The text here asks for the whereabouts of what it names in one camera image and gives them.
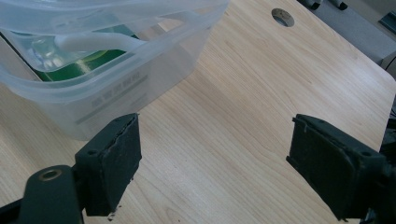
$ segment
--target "black mechanical part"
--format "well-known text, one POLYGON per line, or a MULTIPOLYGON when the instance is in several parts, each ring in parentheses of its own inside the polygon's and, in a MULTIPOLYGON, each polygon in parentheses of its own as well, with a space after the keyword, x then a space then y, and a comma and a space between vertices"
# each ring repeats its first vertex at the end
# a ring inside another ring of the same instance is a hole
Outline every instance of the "black mechanical part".
POLYGON ((84 190, 89 193, 84 204, 88 216, 116 210, 141 159, 137 115, 113 120, 76 154, 77 175, 89 189, 84 190))
POLYGON ((0 208, 0 223, 81 224, 115 212, 140 160, 137 114, 111 121, 76 154, 76 164, 32 175, 21 200, 0 208))
POLYGON ((319 7, 320 7, 320 3, 314 3, 314 4, 312 4, 311 9, 317 10, 319 7))
POLYGON ((379 152, 387 157, 392 166, 396 166, 396 119, 389 119, 379 152))
POLYGON ((347 9, 347 4, 345 4, 344 2, 342 2, 340 4, 340 6, 338 7, 338 9, 340 9, 341 11, 344 11, 345 9, 347 9))
POLYGON ((396 11, 391 11, 384 16, 379 23, 396 35, 396 11))
POLYGON ((330 123, 306 115, 295 119, 287 161, 329 205, 338 219, 396 223, 396 178, 387 158, 330 123))
POLYGON ((81 222, 73 173, 69 166, 52 166, 30 176, 21 202, 19 224, 81 222))

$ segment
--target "plastic container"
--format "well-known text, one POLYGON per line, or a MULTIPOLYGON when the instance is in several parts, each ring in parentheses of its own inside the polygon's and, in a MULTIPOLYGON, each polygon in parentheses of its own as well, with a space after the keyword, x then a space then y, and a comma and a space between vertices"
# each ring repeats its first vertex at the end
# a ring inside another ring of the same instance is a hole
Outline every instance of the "plastic container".
POLYGON ((227 4, 0 0, 1 32, 21 55, 0 39, 0 50, 6 52, 0 56, 0 82, 35 102, 65 133, 88 140, 112 119, 138 111, 190 74, 227 4), (139 40, 116 32, 120 26, 139 40), (37 53, 39 43, 49 50, 43 54, 47 58, 37 53), (104 49, 125 53, 64 81, 44 82, 32 72, 59 69, 104 49))

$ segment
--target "hole in table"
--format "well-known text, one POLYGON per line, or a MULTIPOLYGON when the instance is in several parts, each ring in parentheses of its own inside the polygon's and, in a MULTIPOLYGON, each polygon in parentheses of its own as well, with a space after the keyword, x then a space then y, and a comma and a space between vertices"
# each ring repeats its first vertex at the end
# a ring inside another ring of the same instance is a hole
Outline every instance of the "hole in table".
POLYGON ((271 14, 274 20, 283 26, 291 27, 294 25, 294 18, 282 8, 274 8, 271 14))

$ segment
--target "gray floor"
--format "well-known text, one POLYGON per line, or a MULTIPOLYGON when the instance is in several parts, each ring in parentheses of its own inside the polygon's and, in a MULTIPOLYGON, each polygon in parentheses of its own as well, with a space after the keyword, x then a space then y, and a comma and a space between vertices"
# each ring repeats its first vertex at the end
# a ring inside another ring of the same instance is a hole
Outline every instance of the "gray floor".
POLYGON ((351 7, 341 11, 328 0, 324 0, 317 10, 311 11, 378 64, 396 51, 396 42, 393 39, 379 31, 351 7))

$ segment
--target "wood grain surface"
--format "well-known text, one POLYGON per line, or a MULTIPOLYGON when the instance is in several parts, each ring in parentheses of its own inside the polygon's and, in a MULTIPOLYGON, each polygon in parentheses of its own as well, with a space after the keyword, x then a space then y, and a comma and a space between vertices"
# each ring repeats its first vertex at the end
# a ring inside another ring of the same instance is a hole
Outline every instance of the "wood grain surface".
MULTIPOLYGON (((143 160, 111 223, 337 223, 285 160, 291 119, 326 119, 379 149, 395 92, 297 1, 234 0, 195 71, 139 111, 143 160), (273 8, 295 24, 278 24, 273 8)), ((39 169, 74 164, 85 142, 6 87, 0 94, 1 206, 39 169)))

